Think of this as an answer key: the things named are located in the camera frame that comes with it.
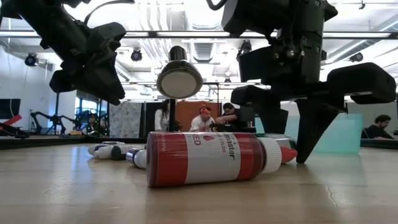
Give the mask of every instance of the exposed ceiling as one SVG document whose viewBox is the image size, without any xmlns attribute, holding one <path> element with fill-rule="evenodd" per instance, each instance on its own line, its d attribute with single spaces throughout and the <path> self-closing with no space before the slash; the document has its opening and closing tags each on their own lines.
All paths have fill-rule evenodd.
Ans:
<svg viewBox="0 0 398 224">
<path fill-rule="evenodd" d="M 76 19 L 84 20 L 85 16 L 96 6 L 109 0 L 95 0 L 90 4 L 80 4 L 76 9 L 67 7 L 67 11 Z M 221 30 L 222 10 L 208 9 L 205 0 L 138 0 L 137 4 L 109 5 L 98 9 L 88 25 L 99 26 L 108 22 L 119 22 L 126 30 Z M 329 1 L 337 10 L 338 16 L 325 23 L 325 31 L 338 32 L 395 32 L 398 29 L 398 0 L 363 1 L 334 0 Z M 1 30 L 31 30 L 22 20 L 3 19 Z M 37 52 L 38 57 L 51 63 L 61 60 L 51 51 L 39 46 L 40 39 L 15 38 L 0 39 L 6 42 L 11 51 L 21 55 Z M 208 82 L 222 82 L 226 74 L 232 81 L 239 81 L 239 69 L 236 54 L 242 40 L 238 39 L 123 39 L 118 49 L 117 60 L 133 80 L 153 82 L 156 74 L 167 61 L 168 49 L 181 45 L 188 52 L 192 62 L 202 62 L 197 67 Z M 252 49 L 267 46 L 267 41 L 252 39 Z M 357 52 L 364 56 L 363 62 L 375 62 L 385 68 L 391 75 L 398 76 L 398 42 L 396 40 L 324 40 L 323 49 L 328 52 L 328 60 L 321 71 L 321 80 L 334 68 L 352 65 L 347 58 Z M 140 48 L 143 58 L 140 62 L 130 59 L 135 48 Z"/>
</svg>

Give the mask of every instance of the round lamp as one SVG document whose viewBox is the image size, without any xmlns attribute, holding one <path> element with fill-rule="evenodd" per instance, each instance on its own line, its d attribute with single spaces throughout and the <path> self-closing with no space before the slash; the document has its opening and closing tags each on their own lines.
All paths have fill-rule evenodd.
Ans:
<svg viewBox="0 0 398 224">
<path fill-rule="evenodd" d="M 197 94 L 203 79 L 196 67 L 187 61 L 185 49 L 172 47 L 169 58 L 170 62 L 162 69 L 156 81 L 160 94 L 178 100 Z"/>
</svg>

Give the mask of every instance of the rubber tip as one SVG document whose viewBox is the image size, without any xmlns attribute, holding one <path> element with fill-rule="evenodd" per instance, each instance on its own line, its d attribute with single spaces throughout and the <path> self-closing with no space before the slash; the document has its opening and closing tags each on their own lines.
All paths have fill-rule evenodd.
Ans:
<svg viewBox="0 0 398 224">
<path fill-rule="evenodd" d="M 272 138 L 259 138 L 259 140 L 266 150 L 266 166 L 262 172 L 271 173 L 277 171 L 282 163 L 282 153 L 277 141 Z"/>
<path fill-rule="evenodd" d="M 290 162 L 292 159 L 297 157 L 297 151 L 289 147 L 281 146 L 280 151 L 282 153 L 282 163 Z"/>
</svg>

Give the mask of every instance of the ventilation duct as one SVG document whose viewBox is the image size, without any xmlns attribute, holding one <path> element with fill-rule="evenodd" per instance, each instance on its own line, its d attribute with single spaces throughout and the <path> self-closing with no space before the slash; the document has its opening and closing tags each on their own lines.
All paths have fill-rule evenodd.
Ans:
<svg viewBox="0 0 398 224">
<path fill-rule="evenodd" d="M 116 69 L 116 73 L 118 74 L 119 77 L 122 77 L 125 79 L 125 82 L 139 82 L 140 80 L 134 78 L 126 69 L 123 68 L 123 66 L 121 66 L 119 64 L 119 62 L 115 62 L 114 67 Z M 144 87 L 142 85 L 128 85 L 128 86 L 124 86 L 123 88 L 126 90 L 132 90 L 130 89 L 133 88 L 134 90 L 138 90 L 140 92 L 140 94 L 147 94 L 148 92 L 151 92 L 152 89 L 149 89 L 148 87 Z"/>
<path fill-rule="evenodd" d="M 372 32 L 397 32 L 397 31 L 398 31 L 398 14 L 372 30 Z M 346 59 L 380 41 L 381 40 L 352 41 L 351 43 L 345 45 L 339 50 L 336 50 L 333 53 L 331 53 L 328 57 L 329 59 L 326 60 L 326 63 L 323 62 L 322 64 L 325 65 L 329 63 L 335 63 L 340 60 Z"/>
<path fill-rule="evenodd" d="M 206 1 L 184 0 L 188 30 L 221 30 L 222 10 L 209 9 Z M 195 42 L 190 44 L 192 57 L 198 63 L 209 63 L 214 57 L 217 44 Z"/>
</svg>

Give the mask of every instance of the spotlight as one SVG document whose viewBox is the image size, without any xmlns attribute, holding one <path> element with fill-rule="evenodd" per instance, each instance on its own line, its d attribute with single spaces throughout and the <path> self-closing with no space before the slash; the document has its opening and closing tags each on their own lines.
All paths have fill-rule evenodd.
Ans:
<svg viewBox="0 0 398 224">
<path fill-rule="evenodd" d="M 159 74 L 156 86 L 160 94 L 172 99 L 185 99 L 198 93 L 203 79 L 197 68 L 187 61 L 187 52 L 175 46 L 169 52 L 170 62 Z"/>
<path fill-rule="evenodd" d="M 349 58 L 349 60 L 350 60 L 350 62 L 360 62 L 363 60 L 363 54 L 361 52 L 354 54 L 353 56 L 351 56 Z"/>
<path fill-rule="evenodd" d="M 30 67 L 35 67 L 39 64 L 39 60 L 37 60 L 36 53 L 29 53 L 25 58 L 25 65 Z"/>
<path fill-rule="evenodd" d="M 141 61 L 142 60 L 141 49 L 134 49 L 130 58 L 133 62 Z"/>
</svg>

